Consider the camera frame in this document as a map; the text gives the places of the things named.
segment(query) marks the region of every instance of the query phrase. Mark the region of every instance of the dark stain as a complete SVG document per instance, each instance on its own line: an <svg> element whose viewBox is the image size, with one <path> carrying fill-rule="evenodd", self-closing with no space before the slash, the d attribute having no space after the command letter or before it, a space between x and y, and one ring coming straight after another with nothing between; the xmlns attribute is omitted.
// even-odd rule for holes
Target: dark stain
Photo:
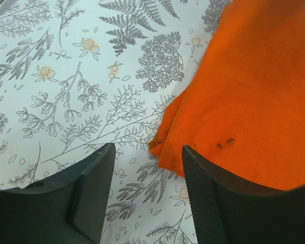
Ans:
<svg viewBox="0 0 305 244"><path fill-rule="evenodd" d="M226 143L229 144L229 145L232 145L232 144L234 144L234 141L235 141L234 138L229 138L229 139L226 141Z"/></svg>

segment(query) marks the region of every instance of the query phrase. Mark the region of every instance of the gray leaf pattern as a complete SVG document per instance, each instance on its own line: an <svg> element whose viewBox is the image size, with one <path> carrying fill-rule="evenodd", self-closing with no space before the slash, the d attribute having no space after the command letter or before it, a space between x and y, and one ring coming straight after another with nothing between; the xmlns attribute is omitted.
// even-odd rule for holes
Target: gray leaf pattern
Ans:
<svg viewBox="0 0 305 244"><path fill-rule="evenodd" d="M112 142L100 243L196 243L184 179L148 152L224 2L196 1L13 4L0 17L0 188L27 186Z"/></svg>

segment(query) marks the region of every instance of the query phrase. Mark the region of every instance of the botanical print fabric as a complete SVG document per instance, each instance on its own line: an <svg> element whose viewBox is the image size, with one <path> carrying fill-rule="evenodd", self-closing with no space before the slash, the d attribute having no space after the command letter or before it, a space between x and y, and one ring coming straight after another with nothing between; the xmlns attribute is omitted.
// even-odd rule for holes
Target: botanical print fabric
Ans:
<svg viewBox="0 0 305 244"><path fill-rule="evenodd" d="M147 152L227 0L19 0L0 17L0 189L117 148L101 244L196 243L185 180Z"/></svg>

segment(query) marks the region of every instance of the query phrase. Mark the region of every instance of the table surface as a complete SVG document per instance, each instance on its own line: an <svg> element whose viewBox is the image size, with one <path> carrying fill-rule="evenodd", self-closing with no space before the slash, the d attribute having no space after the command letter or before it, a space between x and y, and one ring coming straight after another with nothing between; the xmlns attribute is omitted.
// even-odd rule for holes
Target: table surface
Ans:
<svg viewBox="0 0 305 244"><path fill-rule="evenodd" d="M0 189L113 142L101 244L196 243L185 180L147 143L227 0L20 0L0 18Z"/></svg>

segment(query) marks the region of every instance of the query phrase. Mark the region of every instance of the orange cloth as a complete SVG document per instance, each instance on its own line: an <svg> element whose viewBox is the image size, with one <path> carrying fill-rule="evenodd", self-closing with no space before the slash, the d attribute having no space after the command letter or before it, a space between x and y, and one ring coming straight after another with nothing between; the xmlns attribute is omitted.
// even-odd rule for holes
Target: orange cloth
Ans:
<svg viewBox="0 0 305 244"><path fill-rule="evenodd" d="M183 176L186 144L258 184L305 184L305 0L233 0L225 8L149 150Z"/></svg>

